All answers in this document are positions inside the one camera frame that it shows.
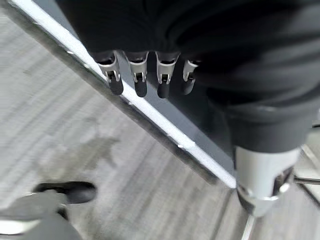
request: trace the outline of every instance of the gray carpet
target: gray carpet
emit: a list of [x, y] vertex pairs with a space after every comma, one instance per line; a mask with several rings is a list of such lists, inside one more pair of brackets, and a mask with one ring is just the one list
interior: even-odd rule
[[[97, 199], [70, 208], [85, 240], [240, 239], [234, 192], [5, 4], [0, 32], [0, 207], [47, 179], [86, 180]], [[318, 240], [320, 211], [295, 186], [252, 239]]]

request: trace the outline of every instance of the metal bar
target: metal bar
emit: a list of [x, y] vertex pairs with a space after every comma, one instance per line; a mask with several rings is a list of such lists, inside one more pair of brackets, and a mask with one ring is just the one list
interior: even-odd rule
[[320, 185], [320, 179], [317, 178], [304, 178], [304, 177], [294, 177], [294, 182], [296, 184], [311, 184], [311, 185]]
[[312, 162], [314, 167], [318, 170], [320, 173], [320, 161], [314, 154], [314, 152], [305, 144], [302, 146], [302, 150], [305, 153], [305, 155], [308, 157], [308, 159]]
[[245, 224], [245, 228], [241, 237], [241, 240], [250, 240], [252, 230], [254, 229], [256, 223], [256, 218], [249, 215]]

